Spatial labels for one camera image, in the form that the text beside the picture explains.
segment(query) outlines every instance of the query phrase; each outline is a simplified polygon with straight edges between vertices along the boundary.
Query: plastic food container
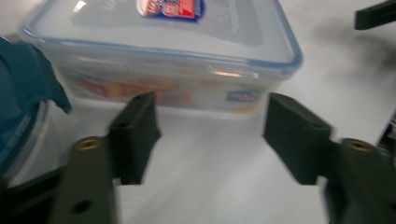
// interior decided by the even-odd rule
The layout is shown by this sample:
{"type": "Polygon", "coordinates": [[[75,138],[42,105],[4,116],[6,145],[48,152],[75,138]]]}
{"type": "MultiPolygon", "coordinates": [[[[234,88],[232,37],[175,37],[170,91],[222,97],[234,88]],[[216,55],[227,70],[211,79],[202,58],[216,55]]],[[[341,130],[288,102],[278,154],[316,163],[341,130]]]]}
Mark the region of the plastic food container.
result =
{"type": "Polygon", "coordinates": [[[51,0],[21,34],[75,96],[248,112],[302,55],[276,0],[51,0]]]}
{"type": "Polygon", "coordinates": [[[52,126],[49,116],[51,105],[41,103],[36,117],[32,119],[33,126],[28,130],[28,138],[22,142],[18,156],[9,165],[4,178],[10,187],[17,186],[41,175],[46,174],[61,165],[62,151],[57,142],[56,133],[49,132],[52,126]]]}

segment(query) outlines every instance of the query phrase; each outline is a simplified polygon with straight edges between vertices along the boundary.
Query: white background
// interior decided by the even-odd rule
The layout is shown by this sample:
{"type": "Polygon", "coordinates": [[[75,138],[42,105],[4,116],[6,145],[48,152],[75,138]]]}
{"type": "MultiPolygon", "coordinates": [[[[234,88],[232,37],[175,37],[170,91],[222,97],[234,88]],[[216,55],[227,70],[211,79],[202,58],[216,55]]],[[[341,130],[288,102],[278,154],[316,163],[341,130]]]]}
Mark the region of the white background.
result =
{"type": "MultiPolygon", "coordinates": [[[[15,33],[40,0],[0,0],[0,35],[15,33]]],[[[354,31],[354,11],[375,0],[282,0],[304,54],[294,77],[275,89],[328,121],[333,140],[375,144],[396,106],[396,23],[354,31]]],[[[54,109],[61,148],[102,135],[120,106],[54,109]]],[[[296,184],[262,140],[262,111],[224,117],[159,108],[163,132],[145,184],[120,187],[121,223],[328,223],[320,187],[296,184]]]]}

